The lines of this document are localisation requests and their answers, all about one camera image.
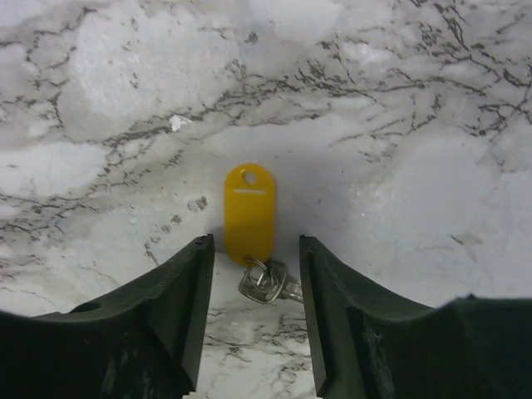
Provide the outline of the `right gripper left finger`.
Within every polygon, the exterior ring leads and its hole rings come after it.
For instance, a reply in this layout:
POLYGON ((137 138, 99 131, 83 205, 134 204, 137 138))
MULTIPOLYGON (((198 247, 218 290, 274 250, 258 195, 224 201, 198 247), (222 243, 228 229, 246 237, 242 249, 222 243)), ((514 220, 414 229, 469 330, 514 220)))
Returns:
POLYGON ((181 398, 200 370, 214 239, 68 313, 1 315, 4 398, 181 398))

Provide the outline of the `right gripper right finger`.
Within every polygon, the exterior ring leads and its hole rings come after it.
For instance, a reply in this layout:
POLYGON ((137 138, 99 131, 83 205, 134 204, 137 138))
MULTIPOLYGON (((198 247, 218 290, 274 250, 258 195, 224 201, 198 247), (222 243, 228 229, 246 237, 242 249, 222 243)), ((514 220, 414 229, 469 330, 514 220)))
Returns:
POLYGON ((531 301, 469 296, 430 308, 299 239, 320 398, 528 398, 531 301))

